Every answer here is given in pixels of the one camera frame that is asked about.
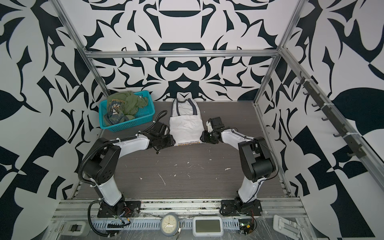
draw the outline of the laundry basket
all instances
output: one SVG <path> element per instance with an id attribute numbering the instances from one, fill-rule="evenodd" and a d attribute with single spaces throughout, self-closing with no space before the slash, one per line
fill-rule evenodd
<path id="1" fill-rule="evenodd" d="M 104 100 L 100 103 L 99 107 L 99 121 L 101 129 L 108 129 L 111 132 L 121 131 L 130 127 L 134 127 L 146 122 L 152 121 L 153 114 L 155 114 L 155 106 L 153 105 L 151 95 L 148 91 L 141 91 L 134 93 L 135 95 L 147 97 L 148 106 L 144 108 L 139 108 L 139 111 L 135 114 L 135 118 L 125 122 L 117 123 L 111 126 L 106 126 L 104 122 L 104 115 L 107 113 L 107 100 Z"/>

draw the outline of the white scrap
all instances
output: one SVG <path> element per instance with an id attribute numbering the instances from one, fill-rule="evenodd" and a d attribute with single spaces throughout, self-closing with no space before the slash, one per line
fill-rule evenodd
<path id="1" fill-rule="evenodd" d="M 161 175 L 160 174 L 158 174 L 160 177 L 161 177 Z M 166 185 L 166 183 L 165 183 L 165 181 L 164 181 L 164 179 L 161 177 L 161 180 L 163 180 L 163 183 L 164 183 L 164 186 Z"/>

